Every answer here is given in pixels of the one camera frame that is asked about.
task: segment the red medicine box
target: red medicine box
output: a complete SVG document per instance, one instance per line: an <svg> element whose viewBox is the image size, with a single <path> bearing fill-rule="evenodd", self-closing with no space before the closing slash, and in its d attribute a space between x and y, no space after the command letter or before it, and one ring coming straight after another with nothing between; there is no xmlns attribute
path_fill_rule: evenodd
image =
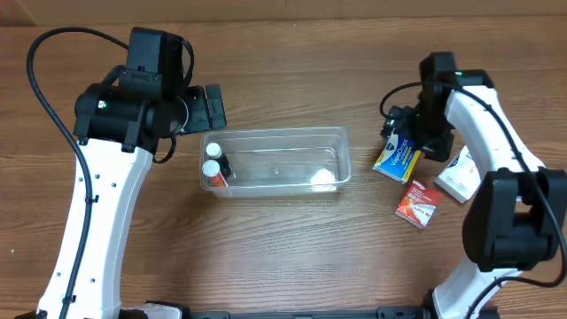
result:
<svg viewBox="0 0 567 319"><path fill-rule="evenodd" d="M422 229L432 218L441 198L443 194L414 180L398 205L396 214Z"/></svg>

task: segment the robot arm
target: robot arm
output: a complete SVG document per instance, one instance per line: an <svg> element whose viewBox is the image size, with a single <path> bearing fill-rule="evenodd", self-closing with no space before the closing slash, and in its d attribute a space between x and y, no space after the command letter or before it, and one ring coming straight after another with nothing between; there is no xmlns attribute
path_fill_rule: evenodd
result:
<svg viewBox="0 0 567 319"><path fill-rule="evenodd" d="M91 84L77 98L74 135L78 137L79 151L61 250L37 311L20 317L182 318L181 308L157 303L135 310L120 309L122 258L136 198L152 162L164 162L171 157L177 136L226 127L220 88L189 87L193 52L189 42L178 35L135 27L127 46L87 28L51 30L32 44L28 76L40 102L64 136L69 136L68 141L73 141L74 149L75 141L58 123L33 75L33 56L39 43L63 32L104 37L128 48L128 59L125 66L116 66L101 83ZM183 47L190 54L189 71L184 78ZM172 147L165 159L156 161L154 155L162 138L171 138ZM89 169L82 167L81 160ZM91 182L83 175L85 171ZM87 195L87 183L92 198Z"/></svg>
<svg viewBox="0 0 567 319"><path fill-rule="evenodd" d="M433 53L420 64L420 73L422 82L415 83L423 85L418 105L404 109L394 106L382 135L389 136L395 129L397 134L416 141L426 158L445 161L453 143L451 130L456 128L477 164L483 182L462 227L467 257L434 290L429 305L439 319L463 319L475 299L496 278L517 277L538 262L553 258L560 238L528 174L534 174L536 183L545 190L559 225L563 225L567 207L561 195L567 191L567 177L564 171L545 169L525 147L484 71L457 71L452 53ZM489 105L493 113L464 94L467 92ZM508 131L524 163L517 158L494 115ZM530 212L515 211L519 200L532 207ZM487 292L472 309L470 318L478 317L482 306L500 288L498 285Z"/></svg>

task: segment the white bottle cap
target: white bottle cap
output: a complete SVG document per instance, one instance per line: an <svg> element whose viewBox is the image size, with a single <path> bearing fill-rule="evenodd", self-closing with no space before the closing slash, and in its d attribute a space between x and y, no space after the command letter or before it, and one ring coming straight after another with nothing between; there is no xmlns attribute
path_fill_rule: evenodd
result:
<svg viewBox="0 0 567 319"><path fill-rule="evenodd" d="M206 146L206 155L208 155L211 159L218 159L222 155L221 146L217 143L209 143Z"/></svg>
<svg viewBox="0 0 567 319"><path fill-rule="evenodd" d="M221 172L221 166L216 160L208 160L203 163L203 174L206 177L215 177Z"/></svg>

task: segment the clear plastic container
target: clear plastic container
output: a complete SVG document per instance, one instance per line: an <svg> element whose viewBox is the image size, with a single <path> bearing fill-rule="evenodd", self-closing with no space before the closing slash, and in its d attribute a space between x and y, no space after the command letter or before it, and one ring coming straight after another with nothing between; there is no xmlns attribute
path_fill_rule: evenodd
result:
<svg viewBox="0 0 567 319"><path fill-rule="evenodd" d="M217 131L203 135L199 164L215 142L227 155L229 187L201 186L221 198L298 195L337 191L351 178L348 136L341 127Z"/></svg>

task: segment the cardboard box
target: cardboard box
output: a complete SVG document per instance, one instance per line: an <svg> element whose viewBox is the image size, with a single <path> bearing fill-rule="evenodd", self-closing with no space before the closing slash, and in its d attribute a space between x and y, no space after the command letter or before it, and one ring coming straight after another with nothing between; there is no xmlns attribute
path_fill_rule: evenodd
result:
<svg viewBox="0 0 567 319"><path fill-rule="evenodd" d="M405 184L419 159L415 143L392 132L373 170Z"/></svg>
<svg viewBox="0 0 567 319"><path fill-rule="evenodd" d="M437 176L435 183L461 203L472 197L480 185L480 176L467 146Z"/></svg>
<svg viewBox="0 0 567 319"><path fill-rule="evenodd" d="M422 229L433 217L442 198L443 194L440 192L414 180L396 208L396 214Z"/></svg>

